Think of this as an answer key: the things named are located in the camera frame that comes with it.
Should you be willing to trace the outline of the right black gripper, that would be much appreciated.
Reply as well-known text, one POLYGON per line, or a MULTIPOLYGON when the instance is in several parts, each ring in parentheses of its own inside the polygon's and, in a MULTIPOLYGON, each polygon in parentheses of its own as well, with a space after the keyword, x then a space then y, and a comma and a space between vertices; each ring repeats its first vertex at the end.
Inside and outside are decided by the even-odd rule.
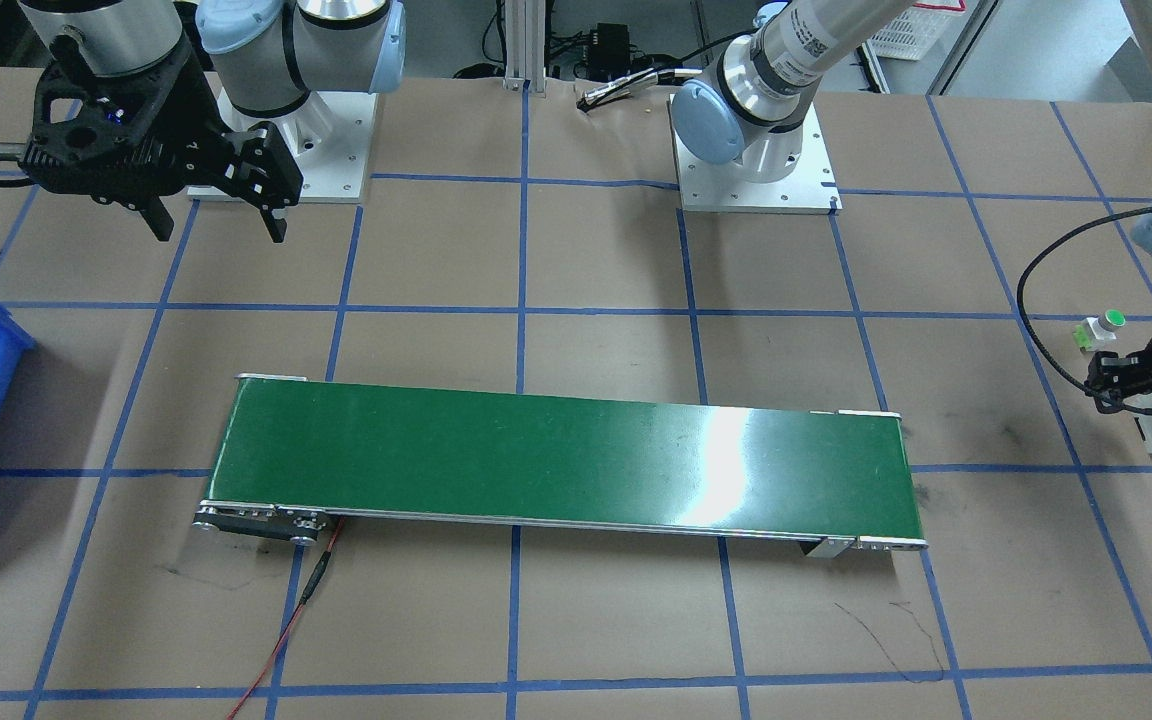
POLYGON ((18 159, 26 177, 50 192, 141 210, 159 242, 177 227, 160 197, 214 187, 259 209, 271 242, 285 242, 303 185, 291 150, 268 120, 247 131, 223 122, 191 44, 177 41, 127 76, 96 74, 78 41, 50 50, 18 159))

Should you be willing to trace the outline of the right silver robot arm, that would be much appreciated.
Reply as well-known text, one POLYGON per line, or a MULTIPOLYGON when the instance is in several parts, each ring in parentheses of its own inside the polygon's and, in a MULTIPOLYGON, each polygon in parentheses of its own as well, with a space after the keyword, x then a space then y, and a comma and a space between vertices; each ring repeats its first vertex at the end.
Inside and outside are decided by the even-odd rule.
POLYGON ((285 211, 324 145, 321 97, 401 85, 399 1, 23 1, 50 51, 31 132, 14 162, 51 194, 118 204, 172 237, 164 206, 189 185, 259 211, 285 240, 285 211), (293 120, 316 135, 301 138, 293 120))

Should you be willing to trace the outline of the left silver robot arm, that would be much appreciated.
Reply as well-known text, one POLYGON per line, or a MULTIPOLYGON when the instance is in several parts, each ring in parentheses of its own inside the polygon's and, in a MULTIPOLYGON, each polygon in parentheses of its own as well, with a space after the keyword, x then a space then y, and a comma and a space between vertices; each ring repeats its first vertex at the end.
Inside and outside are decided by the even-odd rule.
MULTIPOLYGON (((774 3, 753 31, 733 37, 673 96, 673 131, 696 159, 740 161, 755 143, 795 131, 823 74, 905 8, 905 1, 774 3)), ((1126 1, 1123 10, 1152 74, 1152 1, 1126 1)), ((1134 245, 1152 258, 1152 204, 1079 225, 1079 232, 1121 220, 1134 220, 1134 245)), ((1100 414, 1152 418, 1152 338, 1134 354, 1094 353, 1076 388, 1100 414)))

